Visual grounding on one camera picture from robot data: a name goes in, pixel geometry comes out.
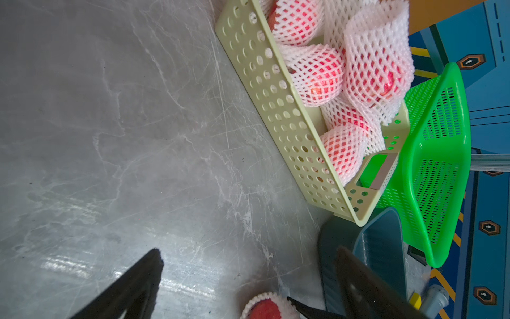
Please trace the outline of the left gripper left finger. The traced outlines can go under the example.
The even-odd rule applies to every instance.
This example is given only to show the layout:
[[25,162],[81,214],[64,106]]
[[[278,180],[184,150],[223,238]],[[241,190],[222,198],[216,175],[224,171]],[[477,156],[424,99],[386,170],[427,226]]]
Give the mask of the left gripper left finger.
[[151,318],[164,262],[152,249],[73,318]]

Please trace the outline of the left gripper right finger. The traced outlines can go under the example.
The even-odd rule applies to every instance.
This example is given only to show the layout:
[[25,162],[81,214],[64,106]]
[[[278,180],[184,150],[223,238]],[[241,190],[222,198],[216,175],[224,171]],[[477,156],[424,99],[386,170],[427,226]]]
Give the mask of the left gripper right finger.
[[335,266],[347,318],[425,317],[349,249],[338,248]]

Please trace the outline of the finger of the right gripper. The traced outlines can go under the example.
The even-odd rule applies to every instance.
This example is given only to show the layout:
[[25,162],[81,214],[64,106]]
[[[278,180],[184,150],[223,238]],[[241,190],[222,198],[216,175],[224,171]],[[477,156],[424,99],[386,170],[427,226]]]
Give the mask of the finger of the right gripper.
[[336,319],[339,317],[338,314],[309,307],[289,296],[287,297],[287,300],[301,315],[307,319]]

